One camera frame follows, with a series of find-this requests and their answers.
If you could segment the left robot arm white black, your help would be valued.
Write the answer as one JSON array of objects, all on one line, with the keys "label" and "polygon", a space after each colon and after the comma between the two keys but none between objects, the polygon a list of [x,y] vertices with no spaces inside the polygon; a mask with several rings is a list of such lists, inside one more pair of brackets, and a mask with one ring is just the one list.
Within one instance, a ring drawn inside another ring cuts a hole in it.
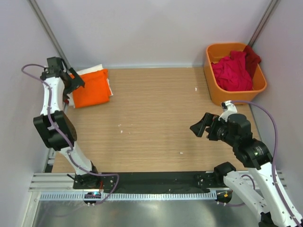
[{"label": "left robot arm white black", "polygon": [[96,189],[101,177],[92,161],[81,151],[76,129],[63,110],[64,101],[74,90],[84,87],[84,81],[60,57],[47,59],[39,80],[44,87],[44,103],[40,115],[33,119],[38,134],[48,148],[61,153],[73,166],[74,188]]}]

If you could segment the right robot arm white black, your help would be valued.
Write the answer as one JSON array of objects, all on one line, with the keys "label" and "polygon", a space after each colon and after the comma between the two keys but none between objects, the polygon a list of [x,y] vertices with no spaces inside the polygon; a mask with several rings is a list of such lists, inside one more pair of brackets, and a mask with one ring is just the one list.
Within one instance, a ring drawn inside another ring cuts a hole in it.
[{"label": "right robot arm white black", "polygon": [[205,113],[203,118],[190,126],[202,137],[207,132],[211,141],[222,141],[231,146],[235,157],[247,168],[261,193],[248,186],[229,163],[214,168],[213,181],[218,187],[229,187],[256,215],[260,227],[301,227],[303,217],[287,195],[274,167],[274,160],[267,146],[253,137],[251,124],[246,116],[224,112],[221,115]]}]

